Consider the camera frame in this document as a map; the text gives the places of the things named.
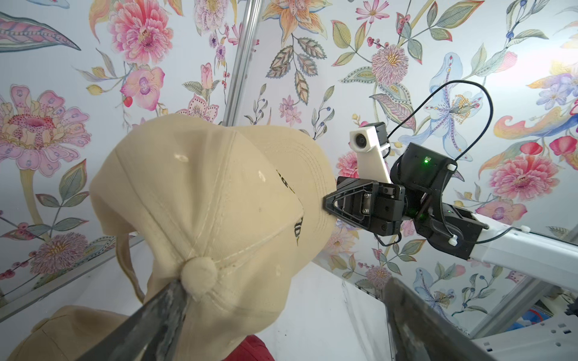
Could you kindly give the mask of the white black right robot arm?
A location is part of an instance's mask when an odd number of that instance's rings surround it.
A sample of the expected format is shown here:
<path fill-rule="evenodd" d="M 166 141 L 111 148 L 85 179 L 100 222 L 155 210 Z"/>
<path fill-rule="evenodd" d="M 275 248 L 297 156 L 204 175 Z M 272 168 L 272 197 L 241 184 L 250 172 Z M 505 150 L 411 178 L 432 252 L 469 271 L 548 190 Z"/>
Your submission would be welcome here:
<path fill-rule="evenodd" d="M 411 144 L 391 167 L 388 182 L 340 177 L 324 210 L 375 236 L 398 236 L 403 221 L 436 250 L 517 271 L 566 290 L 577 290 L 577 246 L 512 227 L 444 203 L 454 159 Z"/>

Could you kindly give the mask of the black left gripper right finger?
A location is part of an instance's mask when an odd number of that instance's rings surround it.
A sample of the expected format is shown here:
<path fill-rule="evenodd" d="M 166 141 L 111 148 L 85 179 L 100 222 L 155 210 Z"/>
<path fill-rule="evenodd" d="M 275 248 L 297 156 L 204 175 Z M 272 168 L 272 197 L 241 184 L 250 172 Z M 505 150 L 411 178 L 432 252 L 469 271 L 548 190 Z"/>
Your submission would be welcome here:
<path fill-rule="evenodd" d="M 382 290 L 394 360 L 492 360 L 405 284 L 392 278 Z"/>

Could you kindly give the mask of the red Colorado cap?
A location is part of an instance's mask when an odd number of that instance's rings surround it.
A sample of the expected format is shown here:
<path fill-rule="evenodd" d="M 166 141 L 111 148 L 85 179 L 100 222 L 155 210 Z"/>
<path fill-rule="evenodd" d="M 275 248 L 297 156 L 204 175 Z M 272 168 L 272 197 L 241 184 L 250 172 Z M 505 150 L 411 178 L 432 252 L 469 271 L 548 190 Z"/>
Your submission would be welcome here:
<path fill-rule="evenodd" d="M 249 335 L 227 358 L 234 361 L 274 361 L 264 342 L 256 335 Z"/>

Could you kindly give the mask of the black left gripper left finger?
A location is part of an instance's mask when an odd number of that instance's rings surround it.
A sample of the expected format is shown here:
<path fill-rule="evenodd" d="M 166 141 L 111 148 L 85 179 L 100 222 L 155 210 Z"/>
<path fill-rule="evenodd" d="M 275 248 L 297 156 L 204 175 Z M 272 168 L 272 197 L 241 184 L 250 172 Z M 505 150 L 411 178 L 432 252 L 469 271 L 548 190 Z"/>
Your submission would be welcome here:
<path fill-rule="evenodd" d="M 172 360 L 189 297 L 178 280 L 166 285 L 80 360 Z"/>

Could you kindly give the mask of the tan cap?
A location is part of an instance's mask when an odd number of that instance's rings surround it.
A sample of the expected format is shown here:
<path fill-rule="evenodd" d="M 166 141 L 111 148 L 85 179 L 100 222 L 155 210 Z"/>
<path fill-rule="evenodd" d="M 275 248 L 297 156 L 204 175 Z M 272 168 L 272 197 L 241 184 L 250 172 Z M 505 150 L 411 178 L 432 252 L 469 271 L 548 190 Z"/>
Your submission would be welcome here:
<path fill-rule="evenodd" d="M 170 114 L 131 131 L 90 184 L 102 231 L 138 278 L 128 235 L 154 256 L 152 299 L 179 280 L 188 308 L 177 360 L 223 360 L 284 310 L 291 280 L 324 248 L 336 181 L 322 148 L 286 126 L 218 126 Z"/>
<path fill-rule="evenodd" d="M 39 321 L 9 360 L 76 360 L 128 319 L 110 311 L 66 305 Z"/>

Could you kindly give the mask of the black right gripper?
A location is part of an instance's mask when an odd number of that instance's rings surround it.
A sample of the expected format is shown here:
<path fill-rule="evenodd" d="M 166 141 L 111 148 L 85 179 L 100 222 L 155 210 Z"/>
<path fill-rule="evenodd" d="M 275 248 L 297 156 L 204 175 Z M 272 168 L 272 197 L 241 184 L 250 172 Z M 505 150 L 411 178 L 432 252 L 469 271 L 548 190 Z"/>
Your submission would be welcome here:
<path fill-rule="evenodd" d="M 406 189 L 376 180 L 339 177 L 337 189 L 323 198 L 323 209 L 352 227 L 378 236 L 400 232 Z"/>

